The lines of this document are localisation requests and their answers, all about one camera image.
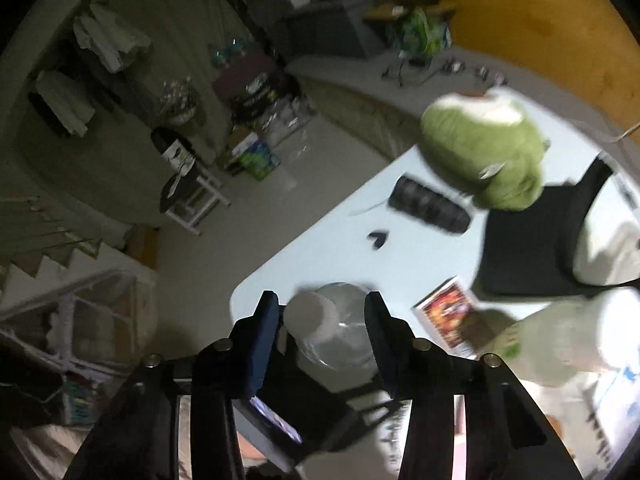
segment white lid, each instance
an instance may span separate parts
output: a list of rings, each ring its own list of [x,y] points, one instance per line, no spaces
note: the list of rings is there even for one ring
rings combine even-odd
[[[283,323],[297,340],[322,343],[334,338],[340,322],[336,304],[315,292],[296,294],[284,309]]]
[[[615,288],[593,300],[600,305],[596,344],[603,363],[623,368],[638,358],[640,294],[631,287]]]

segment stuffed animal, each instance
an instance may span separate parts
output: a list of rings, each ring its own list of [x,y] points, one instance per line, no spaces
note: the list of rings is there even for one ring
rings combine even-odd
[[[522,210],[540,196],[546,143],[510,98],[448,94],[420,125],[427,158],[469,183],[479,206]]]

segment desk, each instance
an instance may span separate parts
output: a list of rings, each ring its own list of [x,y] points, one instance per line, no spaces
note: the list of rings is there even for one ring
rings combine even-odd
[[[580,180],[600,149],[573,125],[517,92],[510,89],[493,92],[507,94],[520,102],[551,141],[542,163],[546,183]],[[487,212],[469,204],[473,220],[468,231],[457,236],[393,211],[385,202],[404,173],[454,200],[461,200],[459,192],[436,176],[414,146],[238,285],[230,301],[233,322],[253,313],[264,290],[273,290],[280,304],[286,304],[299,290],[349,282],[380,291],[392,316],[405,319],[416,336],[428,336],[410,308],[452,276],[459,276],[468,286],[472,284],[480,262]],[[631,179],[624,173],[623,177],[638,194]],[[595,224],[610,224],[612,217],[617,221],[632,218],[610,182],[603,187],[594,213],[597,214],[590,215],[590,221]],[[367,239],[367,234],[375,230],[389,231],[386,244],[378,251],[373,250],[371,240]],[[514,319],[522,319],[548,303],[549,300],[507,301],[483,303],[481,308],[501,310]],[[376,462],[367,453],[375,446],[373,438],[367,437],[337,456],[313,460],[324,461],[319,471],[325,478],[390,478],[372,469],[371,464]]]

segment small bottle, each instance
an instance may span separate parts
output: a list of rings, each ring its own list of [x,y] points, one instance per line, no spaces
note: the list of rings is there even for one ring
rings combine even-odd
[[[520,380],[558,387],[579,371],[605,372],[638,359],[640,295],[615,288],[591,300],[561,300],[508,327],[483,349]]]
[[[376,367],[364,323],[366,292],[332,283],[295,295],[284,309],[284,326],[310,361],[333,370]]]

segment screw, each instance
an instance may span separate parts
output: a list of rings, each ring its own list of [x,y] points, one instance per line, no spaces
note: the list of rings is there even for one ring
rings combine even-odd
[[[234,346],[234,342],[231,341],[228,337],[218,339],[215,343],[213,343],[213,348],[218,352],[227,352],[231,350]]]
[[[155,368],[162,362],[162,356],[160,354],[149,354],[145,357],[145,366],[147,368]]]
[[[497,368],[500,366],[502,360],[496,354],[487,354],[484,356],[484,362],[487,363],[491,368]]]
[[[423,337],[416,337],[412,344],[414,345],[414,348],[416,350],[419,350],[420,352],[426,352],[429,348],[431,348],[431,341]]]

